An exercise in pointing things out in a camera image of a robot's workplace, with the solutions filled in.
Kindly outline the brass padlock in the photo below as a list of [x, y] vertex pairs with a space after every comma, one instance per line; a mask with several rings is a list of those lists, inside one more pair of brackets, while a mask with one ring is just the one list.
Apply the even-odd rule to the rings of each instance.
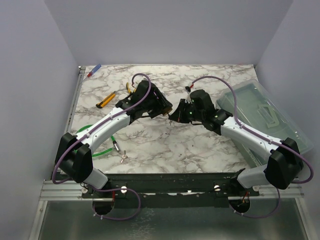
[[172, 107], [167, 106], [167, 107], [165, 107], [165, 108], [162, 109], [161, 114], [162, 114], [163, 116], [165, 116], [165, 115], [168, 115], [171, 111], [172, 111]]

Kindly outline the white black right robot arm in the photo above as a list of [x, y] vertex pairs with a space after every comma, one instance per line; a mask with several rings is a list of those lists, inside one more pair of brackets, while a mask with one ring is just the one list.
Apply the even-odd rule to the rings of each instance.
[[236, 196], [258, 185], [285, 190], [304, 167], [295, 140], [289, 137], [281, 140], [245, 126], [232, 113], [215, 108], [209, 94], [202, 89], [191, 92], [187, 99], [181, 99], [169, 119], [181, 124], [199, 122], [208, 131], [243, 143], [267, 161], [237, 174], [230, 183], [230, 191]]

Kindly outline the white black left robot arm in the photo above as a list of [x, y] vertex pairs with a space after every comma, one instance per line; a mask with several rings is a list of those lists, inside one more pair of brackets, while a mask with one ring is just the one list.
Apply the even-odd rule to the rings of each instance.
[[93, 166], [92, 155], [107, 139], [135, 120], [145, 116], [166, 115], [173, 105], [155, 84], [142, 80], [136, 90], [119, 100], [115, 107], [90, 128], [72, 135], [65, 133], [58, 146], [55, 169], [60, 169], [76, 183], [85, 183], [101, 198], [111, 191], [108, 177]]

